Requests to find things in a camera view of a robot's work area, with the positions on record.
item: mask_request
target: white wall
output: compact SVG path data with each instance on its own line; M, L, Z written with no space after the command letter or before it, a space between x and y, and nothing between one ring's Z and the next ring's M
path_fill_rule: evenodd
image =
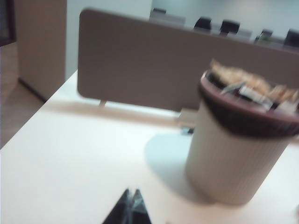
M20 78L48 99L64 83L66 0L14 0Z
M152 0L68 0L65 78L78 67L79 15L82 9L89 7L148 20L151 4Z
M290 28L299 30L298 0L153 0L152 7L186 17L187 27L194 27L201 16L210 17L218 24L223 19L235 20L242 29L253 31L253 39L264 28L282 38Z

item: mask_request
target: wooden floor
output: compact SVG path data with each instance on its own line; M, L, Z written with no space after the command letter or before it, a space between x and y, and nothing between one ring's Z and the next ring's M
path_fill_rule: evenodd
M18 83L17 44L0 48L0 135L2 148L43 105L43 101Z

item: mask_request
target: chair backrest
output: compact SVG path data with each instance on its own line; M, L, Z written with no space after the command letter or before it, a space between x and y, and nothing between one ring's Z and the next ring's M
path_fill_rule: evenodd
M289 30L286 38L285 45L292 47L299 47L299 32L294 30Z
M271 36L273 34L273 31L269 29L263 29L261 34Z
M230 20L223 20L220 31L221 33L238 33L240 23Z
M211 30L211 19L206 17L200 17L195 26L195 28L202 28L206 30Z
M166 14L166 9L162 9L162 8L154 8L153 11L157 13Z

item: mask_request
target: beige trash can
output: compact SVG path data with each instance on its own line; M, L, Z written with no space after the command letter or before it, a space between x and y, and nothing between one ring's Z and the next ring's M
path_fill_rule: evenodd
M265 117L258 110L248 112L251 108L242 102L239 107L240 101L231 98L234 96L224 98L217 88L211 86L207 74L200 81L203 100L186 173L195 188L214 200L246 203L256 193L292 136L299 133L299 120L279 116L275 123L275 117ZM265 133L265 126L272 127L268 133Z

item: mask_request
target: desk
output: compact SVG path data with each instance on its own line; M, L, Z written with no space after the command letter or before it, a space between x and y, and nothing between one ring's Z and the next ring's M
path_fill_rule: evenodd
M298 224L299 145L243 206L196 195L177 113L82 98L77 74L1 150L2 224L100 224L127 187L153 224Z

